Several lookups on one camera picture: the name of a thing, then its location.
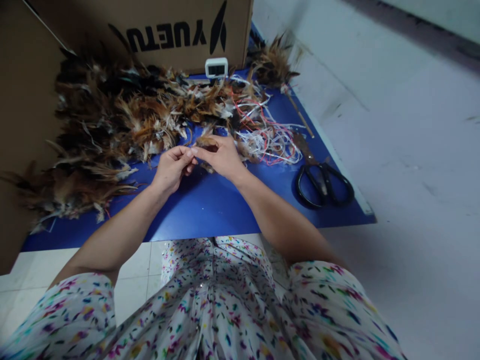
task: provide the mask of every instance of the blue table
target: blue table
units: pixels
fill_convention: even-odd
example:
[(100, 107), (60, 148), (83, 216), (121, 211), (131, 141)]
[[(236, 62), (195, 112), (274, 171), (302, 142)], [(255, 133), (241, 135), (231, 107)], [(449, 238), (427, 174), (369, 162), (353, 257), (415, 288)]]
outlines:
[[(246, 71), (238, 73), (245, 76)], [(281, 124), (295, 123), (301, 125), (302, 122), (288, 98), (279, 91), (270, 91), (270, 93), (273, 96), (268, 108), (275, 121)], [(312, 139), (305, 129), (299, 128), (298, 130), (306, 134), (307, 142), (315, 158), (319, 161), (329, 159), (330, 165), (338, 169), (340, 164), (334, 162), (337, 156), (331, 151), (329, 152), (298, 99), (296, 97), (293, 97), (293, 99), (315, 134), (315, 138)], [(159, 158), (160, 156), (157, 155), (152, 159), (152, 167), (157, 166)], [(376, 222), (375, 215), (358, 191), (355, 201), (346, 207), (327, 206), (321, 209), (305, 207), (298, 199), (294, 189), (295, 177), (300, 166), (304, 163), (305, 160), (302, 159), (295, 165), (277, 164), (267, 166), (263, 163), (248, 163), (247, 165), (253, 174), (297, 208), (318, 228)], [(156, 169), (150, 169), (146, 163), (135, 164), (134, 167), (138, 168), (138, 172), (134, 173), (127, 182), (137, 181), (140, 184), (149, 184), (152, 181)], [(353, 179), (350, 178), (349, 180), (355, 185)], [(308, 192), (309, 184), (306, 176), (304, 185)], [(333, 186), (341, 196), (343, 188), (340, 184), (333, 182)], [(118, 213), (134, 197), (135, 195), (125, 195), (114, 198), (109, 210), (110, 215), (113, 216)], [(101, 225), (101, 223), (96, 223), (95, 212), (86, 213), (78, 220), (57, 219), (51, 232), (44, 231), (28, 236), (22, 251), (78, 248)], [(260, 229), (249, 206), (236, 188), (217, 173), (209, 174), (197, 166), (190, 177), (185, 177), (182, 180), (179, 190), (170, 197), (155, 217), (144, 242), (259, 232)]]

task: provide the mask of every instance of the black scissors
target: black scissors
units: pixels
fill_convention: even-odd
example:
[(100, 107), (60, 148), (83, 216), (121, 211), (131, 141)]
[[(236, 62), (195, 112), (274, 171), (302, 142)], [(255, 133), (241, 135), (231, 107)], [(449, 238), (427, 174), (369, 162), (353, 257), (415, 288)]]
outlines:
[[(355, 198), (355, 191), (350, 181), (348, 181), (345, 176), (343, 176), (340, 172), (338, 172), (333, 167), (328, 165), (326, 162), (320, 163), (317, 160), (315, 160), (315, 157), (310, 151), (309, 145), (307, 144), (307, 141), (304, 139), (302, 134), (294, 132), (293, 143), (297, 146), (297, 148), (300, 149), (301, 153), (305, 157), (305, 165), (301, 166), (300, 171), (296, 176), (295, 185), (296, 185), (296, 192), (298, 193), (298, 196), (300, 196), (300, 198), (303, 201), (305, 201), (305, 203), (308, 206), (313, 208), (322, 208), (325, 205), (327, 205), (327, 198), (329, 198), (332, 204), (337, 207), (342, 207), (350, 204)], [(320, 175), (318, 177), (318, 180), (310, 171), (312, 167), (315, 167), (320, 170)], [(302, 191), (300, 182), (304, 174), (306, 174), (306, 176), (314, 186), (315, 190), (318, 192), (318, 195), (320, 197), (320, 203), (317, 204), (310, 201)], [(336, 177), (345, 186), (346, 193), (347, 193), (345, 200), (339, 200), (335, 195), (332, 182), (330, 181), (330, 175), (333, 175), (334, 177)]]

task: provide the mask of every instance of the woman's right hand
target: woman's right hand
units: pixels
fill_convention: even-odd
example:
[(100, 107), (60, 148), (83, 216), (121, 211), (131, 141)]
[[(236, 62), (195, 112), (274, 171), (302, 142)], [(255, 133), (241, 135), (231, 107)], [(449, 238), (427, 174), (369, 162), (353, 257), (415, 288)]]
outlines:
[(240, 160), (237, 147), (231, 136), (210, 135), (209, 138), (216, 142), (218, 150), (211, 152), (204, 148), (194, 146), (192, 152), (197, 158), (209, 163), (217, 173), (226, 177), (231, 182), (239, 180), (244, 174), (249, 173)]

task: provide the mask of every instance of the black lettering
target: black lettering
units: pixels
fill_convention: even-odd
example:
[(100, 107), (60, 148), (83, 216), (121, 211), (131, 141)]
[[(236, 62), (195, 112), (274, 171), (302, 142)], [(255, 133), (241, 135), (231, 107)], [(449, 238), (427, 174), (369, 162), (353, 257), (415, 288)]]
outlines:
[(175, 46), (177, 48), (182, 46), (182, 34), (180, 31), (183, 30), (183, 45), (190, 46), (190, 26), (185, 22), (177, 22), (173, 26), (173, 31), (175, 32)]
[(205, 45), (207, 43), (207, 40), (205, 40), (205, 34), (204, 34), (204, 21), (203, 20), (197, 20), (196, 21), (196, 31), (195, 31), (195, 37), (193, 38), (193, 46), (198, 45), (199, 41), (200, 44)]
[(138, 53), (139, 49), (137, 47), (137, 43), (135, 42), (135, 38), (138, 41), (138, 46), (140, 47), (140, 51), (145, 51), (145, 41), (142, 32), (137, 28), (131, 28), (126, 31), (126, 37), (128, 38), (128, 42), (130, 43), (130, 49), (134, 53)]
[(223, 51), (225, 51), (225, 46), (227, 44), (227, 27), (225, 26), (225, 23), (221, 26), (221, 31), (220, 31), (220, 43), (221, 43), (221, 48)]
[(212, 55), (217, 47), (217, 42), (220, 39), (223, 51), (225, 51), (225, 42), (227, 40), (227, 29), (224, 23), (225, 9), (227, 8), (227, 0), (225, 0), (216, 15), (210, 32), (210, 55)]
[(143, 51), (152, 51), (152, 50), (160, 50), (160, 45), (155, 42), (154, 32), (151, 26), (145, 26), (146, 31), (146, 38), (148, 40), (148, 44), (146, 45), (146, 49)]
[(158, 37), (162, 49), (171, 49), (174, 47), (174, 34), (172, 33), (172, 24), (160, 24), (156, 26)]

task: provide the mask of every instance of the wooden stick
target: wooden stick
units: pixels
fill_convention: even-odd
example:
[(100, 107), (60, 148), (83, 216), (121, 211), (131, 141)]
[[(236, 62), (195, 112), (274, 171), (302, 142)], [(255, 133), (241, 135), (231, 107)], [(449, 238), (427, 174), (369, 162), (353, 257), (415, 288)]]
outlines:
[(301, 119), (301, 122), (303, 123), (303, 125), (305, 125), (308, 133), (310, 134), (311, 138), (313, 139), (315, 137), (314, 133), (312, 132), (312, 130), (310, 129), (310, 126), (307, 124), (307, 122), (305, 121), (305, 118), (304, 116), (302, 115), (302, 113), (300, 112), (299, 108), (297, 107), (297, 104), (295, 103), (295, 101), (292, 99), (292, 96), (289, 94), (289, 92), (285, 92), (286, 95), (288, 96), (288, 98), (290, 99), (290, 102), (291, 104), (293, 105), (293, 107), (295, 108), (296, 110), (296, 113), (298, 114), (298, 116), (300, 117)]

